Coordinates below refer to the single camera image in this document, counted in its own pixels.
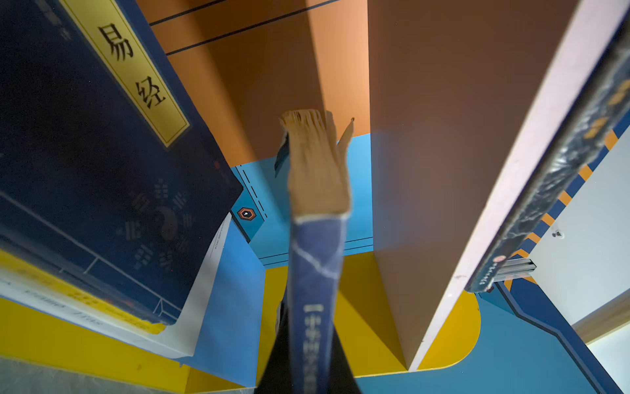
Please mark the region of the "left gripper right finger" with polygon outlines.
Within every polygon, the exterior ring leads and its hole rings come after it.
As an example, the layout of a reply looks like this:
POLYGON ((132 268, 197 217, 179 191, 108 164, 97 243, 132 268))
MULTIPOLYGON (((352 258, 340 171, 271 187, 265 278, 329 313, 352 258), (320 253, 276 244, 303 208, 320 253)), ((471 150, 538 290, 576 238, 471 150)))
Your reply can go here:
POLYGON ((333 332, 331 343, 331 366, 328 392, 330 394, 362 393, 359 385, 356 383, 336 330, 333 332))

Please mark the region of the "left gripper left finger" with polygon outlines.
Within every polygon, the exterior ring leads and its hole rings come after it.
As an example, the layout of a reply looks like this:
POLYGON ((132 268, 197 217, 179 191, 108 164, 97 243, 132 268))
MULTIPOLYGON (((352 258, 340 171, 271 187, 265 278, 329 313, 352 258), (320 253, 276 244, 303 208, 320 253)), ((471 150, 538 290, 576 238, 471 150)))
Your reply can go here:
POLYGON ((289 313, 283 300, 277 311, 277 336, 256 394, 290 394, 289 313))

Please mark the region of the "navy book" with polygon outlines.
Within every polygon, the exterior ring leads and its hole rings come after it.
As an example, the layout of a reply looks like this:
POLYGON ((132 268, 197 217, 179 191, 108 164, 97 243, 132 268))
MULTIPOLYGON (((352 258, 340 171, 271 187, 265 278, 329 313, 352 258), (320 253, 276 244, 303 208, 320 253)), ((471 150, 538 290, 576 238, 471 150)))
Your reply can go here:
POLYGON ((242 193, 133 1, 1 4, 1 248, 161 331, 242 193))
POLYGON ((284 113, 289 159, 288 339, 295 393, 328 391, 336 295, 352 192, 347 168, 354 126, 338 136, 316 109, 284 113))

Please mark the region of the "yellow cartoon cover book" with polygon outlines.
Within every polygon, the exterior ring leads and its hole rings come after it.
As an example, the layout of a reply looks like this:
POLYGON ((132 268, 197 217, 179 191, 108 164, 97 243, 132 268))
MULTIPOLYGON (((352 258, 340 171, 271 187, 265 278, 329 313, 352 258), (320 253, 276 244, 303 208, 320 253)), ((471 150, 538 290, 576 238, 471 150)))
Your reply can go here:
POLYGON ((17 274, 20 277, 27 278, 31 280, 31 282, 36 282, 37 284, 52 290, 57 294, 67 296, 72 300, 78 301, 82 305, 87 305, 90 308, 104 313, 105 315, 129 323, 146 333, 158 335, 167 327, 163 323, 149 323, 148 321, 142 320, 141 318, 116 308, 105 300, 101 300, 88 292, 84 292, 52 274, 48 274, 44 270, 34 267, 24 260, 19 259, 12 254, 8 254, 6 251, 1 251, 1 268, 7 269, 9 272, 17 274))

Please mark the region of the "black book orange title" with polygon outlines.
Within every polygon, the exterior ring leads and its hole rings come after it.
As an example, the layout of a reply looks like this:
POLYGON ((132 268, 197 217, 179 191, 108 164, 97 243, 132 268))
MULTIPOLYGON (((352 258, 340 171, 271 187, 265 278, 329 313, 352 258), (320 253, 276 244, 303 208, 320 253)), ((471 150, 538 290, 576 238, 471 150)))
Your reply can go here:
POLYGON ((625 16, 464 290, 486 292, 629 110, 629 16, 625 16))

